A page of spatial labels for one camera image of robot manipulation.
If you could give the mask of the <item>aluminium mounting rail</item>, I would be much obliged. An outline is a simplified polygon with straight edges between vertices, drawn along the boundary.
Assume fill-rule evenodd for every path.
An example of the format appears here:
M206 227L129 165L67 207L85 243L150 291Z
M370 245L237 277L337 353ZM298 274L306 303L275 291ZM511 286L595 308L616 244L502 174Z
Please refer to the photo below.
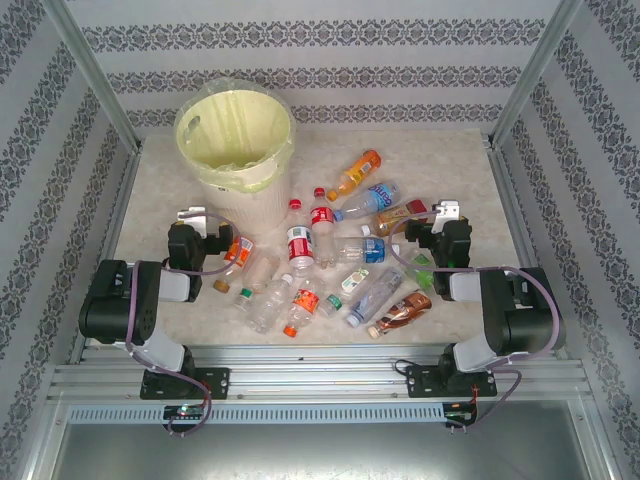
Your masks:
M194 346L197 365L230 371L231 403L374 403L407 400L401 360L436 363L441 344ZM515 401L574 400L593 391L579 360L555 355L514 363L522 374ZM54 368L49 403L139 402L143 369L123 351L87 347L77 364Z

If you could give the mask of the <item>orange juice bottle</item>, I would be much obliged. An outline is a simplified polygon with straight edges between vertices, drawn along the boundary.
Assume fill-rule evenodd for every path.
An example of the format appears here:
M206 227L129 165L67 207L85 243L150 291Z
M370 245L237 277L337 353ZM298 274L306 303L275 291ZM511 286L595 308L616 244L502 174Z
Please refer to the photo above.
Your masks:
M326 198L333 202L351 194L381 166L381 163L382 159L377 151L373 149L364 151L351 166L340 174L337 182L327 191Z

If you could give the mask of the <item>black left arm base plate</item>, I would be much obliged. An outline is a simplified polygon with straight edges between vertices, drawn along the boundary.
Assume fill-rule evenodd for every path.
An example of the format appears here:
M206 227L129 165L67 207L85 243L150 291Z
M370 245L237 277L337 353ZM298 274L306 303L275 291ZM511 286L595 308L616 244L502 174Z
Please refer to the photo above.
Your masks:
M228 368L197 368L195 381L205 386L212 400L226 400L229 388ZM203 390L192 382L172 375L145 370L140 387L142 400L203 400Z

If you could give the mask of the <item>amber tea bottle red label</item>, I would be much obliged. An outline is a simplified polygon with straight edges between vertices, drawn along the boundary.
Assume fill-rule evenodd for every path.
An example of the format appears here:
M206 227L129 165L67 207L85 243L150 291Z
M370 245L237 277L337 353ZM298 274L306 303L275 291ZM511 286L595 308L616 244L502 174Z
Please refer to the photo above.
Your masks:
M426 211L425 202L422 199L414 199L374 214L360 226L360 230L364 236L387 237L402 219Z

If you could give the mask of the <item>orange-label bottle orange cap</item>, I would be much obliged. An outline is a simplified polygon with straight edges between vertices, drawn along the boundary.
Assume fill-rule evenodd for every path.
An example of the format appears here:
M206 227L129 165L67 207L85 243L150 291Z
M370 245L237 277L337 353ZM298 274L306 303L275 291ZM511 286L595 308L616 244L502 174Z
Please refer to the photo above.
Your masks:
M286 336L295 338L311 322L325 289L325 281L318 276L309 277L300 284L287 313L283 328Z

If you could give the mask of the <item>clear bottle white cap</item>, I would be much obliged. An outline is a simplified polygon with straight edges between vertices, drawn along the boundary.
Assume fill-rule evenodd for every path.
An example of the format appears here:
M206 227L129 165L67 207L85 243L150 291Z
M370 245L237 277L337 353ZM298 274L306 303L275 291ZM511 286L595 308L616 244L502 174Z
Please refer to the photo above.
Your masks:
M289 301L293 276L282 274L271 280L263 293L253 301L248 313L249 327L258 333L268 332Z

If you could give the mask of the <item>small circuit board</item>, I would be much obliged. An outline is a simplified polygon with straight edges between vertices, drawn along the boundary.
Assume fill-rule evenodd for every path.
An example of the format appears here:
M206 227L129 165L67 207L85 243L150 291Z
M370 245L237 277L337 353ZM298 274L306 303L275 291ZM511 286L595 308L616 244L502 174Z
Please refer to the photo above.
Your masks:
M477 419L477 405L475 403L445 403L443 410L448 422L470 425Z
M200 420L204 414L204 408L199 405L166 406L163 412L164 420Z

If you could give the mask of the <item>clear bottle purple print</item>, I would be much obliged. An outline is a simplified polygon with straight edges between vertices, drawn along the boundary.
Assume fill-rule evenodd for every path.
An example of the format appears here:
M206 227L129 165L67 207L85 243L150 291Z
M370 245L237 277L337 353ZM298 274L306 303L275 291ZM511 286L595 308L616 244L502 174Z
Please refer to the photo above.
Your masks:
M357 328L371 321L403 281L404 274L401 270L396 267L388 267L351 306L346 317L347 323L351 327Z

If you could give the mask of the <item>clear water bottle blue cap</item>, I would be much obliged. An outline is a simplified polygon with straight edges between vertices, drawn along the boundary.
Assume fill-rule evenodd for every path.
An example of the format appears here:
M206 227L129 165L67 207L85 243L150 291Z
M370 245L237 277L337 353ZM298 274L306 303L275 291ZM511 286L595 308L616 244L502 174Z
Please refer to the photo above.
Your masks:
M361 193L346 200L334 211L334 220L356 220L381 212L399 202L400 187L395 181L384 181L368 187Z

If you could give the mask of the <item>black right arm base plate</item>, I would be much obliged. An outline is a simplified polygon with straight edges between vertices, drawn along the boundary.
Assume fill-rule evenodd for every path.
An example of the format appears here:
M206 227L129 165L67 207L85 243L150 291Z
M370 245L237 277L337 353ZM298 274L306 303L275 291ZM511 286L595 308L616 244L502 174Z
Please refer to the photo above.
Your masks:
M495 378L487 372L446 372L435 366L409 366L406 384L410 398L492 398L497 396Z

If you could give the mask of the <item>red-cap bottle red white label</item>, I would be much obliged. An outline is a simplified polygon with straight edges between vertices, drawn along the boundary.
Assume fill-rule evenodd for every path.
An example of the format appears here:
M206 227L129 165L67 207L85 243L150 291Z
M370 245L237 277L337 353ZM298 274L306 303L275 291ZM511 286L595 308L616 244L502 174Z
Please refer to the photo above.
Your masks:
M288 261L294 275L303 278L310 274L315 258L310 224L302 202L297 198L289 201L289 220L286 230Z

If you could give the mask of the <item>grey metal panel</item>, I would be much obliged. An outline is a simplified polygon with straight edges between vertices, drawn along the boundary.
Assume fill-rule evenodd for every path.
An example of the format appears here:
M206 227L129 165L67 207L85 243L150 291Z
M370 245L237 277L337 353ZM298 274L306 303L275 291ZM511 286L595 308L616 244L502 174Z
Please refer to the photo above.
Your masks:
M565 402L514 402L466 431L438 423L70 424L52 480L619 480Z

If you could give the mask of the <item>brown coffee drink bottle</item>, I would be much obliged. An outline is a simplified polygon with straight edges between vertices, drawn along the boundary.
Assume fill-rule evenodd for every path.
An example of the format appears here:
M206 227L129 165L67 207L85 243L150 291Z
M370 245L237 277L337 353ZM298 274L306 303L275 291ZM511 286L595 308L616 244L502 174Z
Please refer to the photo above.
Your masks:
M427 310L432 301L422 290L415 290L392 305L387 312L367 329L373 339L379 339L392 330L409 325Z

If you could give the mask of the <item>clear bottle green cap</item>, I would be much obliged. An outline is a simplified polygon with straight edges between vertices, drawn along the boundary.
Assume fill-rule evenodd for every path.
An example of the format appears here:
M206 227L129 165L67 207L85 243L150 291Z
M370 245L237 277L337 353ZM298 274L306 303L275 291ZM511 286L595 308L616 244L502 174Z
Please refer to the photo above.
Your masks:
M258 253L242 278L242 287L234 305L241 311L247 311L253 298L262 293L279 268L280 258L269 252Z

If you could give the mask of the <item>orange-label bottle brown cap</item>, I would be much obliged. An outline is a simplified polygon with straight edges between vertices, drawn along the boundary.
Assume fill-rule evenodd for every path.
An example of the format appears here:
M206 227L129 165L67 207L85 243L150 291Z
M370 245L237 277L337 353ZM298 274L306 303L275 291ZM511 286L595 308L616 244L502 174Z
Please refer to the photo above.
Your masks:
M230 290L231 284L242 276L254 250L255 243L252 239L246 236L236 236L223 257L223 266L226 267L226 270L216 276L213 288L226 294Z

